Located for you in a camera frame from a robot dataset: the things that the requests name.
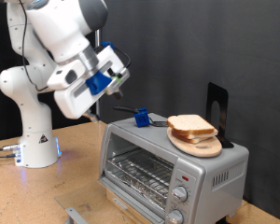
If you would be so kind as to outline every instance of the oven vent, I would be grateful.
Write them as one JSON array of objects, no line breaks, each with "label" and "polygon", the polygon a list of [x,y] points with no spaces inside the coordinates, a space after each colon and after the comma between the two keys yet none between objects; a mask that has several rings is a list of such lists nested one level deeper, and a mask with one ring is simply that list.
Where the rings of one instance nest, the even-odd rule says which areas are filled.
[{"label": "oven vent", "polygon": [[224,183],[232,181],[237,176],[242,175],[244,172],[244,162],[232,166],[230,169],[215,175],[213,178],[213,189],[222,186]]}]

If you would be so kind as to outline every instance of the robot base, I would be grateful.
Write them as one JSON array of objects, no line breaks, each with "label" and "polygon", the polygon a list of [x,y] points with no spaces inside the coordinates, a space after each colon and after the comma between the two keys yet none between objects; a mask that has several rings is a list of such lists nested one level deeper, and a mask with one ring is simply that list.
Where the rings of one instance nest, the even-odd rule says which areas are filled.
[{"label": "robot base", "polygon": [[52,130],[43,133],[24,132],[19,139],[20,156],[15,158],[16,166],[42,168],[55,163],[61,156],[58,139]]}]

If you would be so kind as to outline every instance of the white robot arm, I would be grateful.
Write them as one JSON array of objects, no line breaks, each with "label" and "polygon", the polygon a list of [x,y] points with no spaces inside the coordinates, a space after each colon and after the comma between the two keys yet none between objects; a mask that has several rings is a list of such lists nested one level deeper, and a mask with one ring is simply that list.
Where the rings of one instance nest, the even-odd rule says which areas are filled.
[{"label": "white robot arm", "polygon": [[15,151],[15,163],[17,166],[29,168],[49,166],[58,160],[59,149],[56,137],[52,134],[50,109],[38,101],[37,95],[49,91],[49,88],[46,88],[47,81],[57,64],[35,37],[31,23],[28,21],[26,24],[19,1],[0,2],[7,2],[7,22],[12,48],[22,55],[24,47],[25,58],[29,62],[26,66],[4,70],[0,75],[1,91],[15,101],[21,112],[22,137]]},{"label": "white robot arm", "polygon": [[96,52],[84,36],[105,25],[103,0],[34,0],[27,15],[58,64],[48,81],[57,105],[78,119],[105,92],[113,94],[130,76],[112,45]]}]

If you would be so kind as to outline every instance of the wooden plate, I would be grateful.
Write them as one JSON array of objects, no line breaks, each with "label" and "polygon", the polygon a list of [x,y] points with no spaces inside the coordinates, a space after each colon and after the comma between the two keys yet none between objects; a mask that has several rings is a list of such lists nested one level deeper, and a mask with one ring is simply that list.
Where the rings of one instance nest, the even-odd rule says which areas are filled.
[{"label": "wooden plate", "polygon": [[172,128],[168,128],[167,134],[170,141],[180,150],[197,157],[215,157],[222,151],[222,145],[216,137],[211,137],[198,144],[187,143],[171,134]]}]

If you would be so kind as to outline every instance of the oven rack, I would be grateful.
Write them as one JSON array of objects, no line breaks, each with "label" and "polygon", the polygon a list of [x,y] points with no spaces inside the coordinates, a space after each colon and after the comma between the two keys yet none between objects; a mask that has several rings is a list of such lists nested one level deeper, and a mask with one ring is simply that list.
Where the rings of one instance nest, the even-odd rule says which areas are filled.
[{"label": "oven rack", "polygon": [[108,160],[112,176],[146,195],[163,210],[166,206],[170,179],[174,166],[159,157],[138,148]]}]

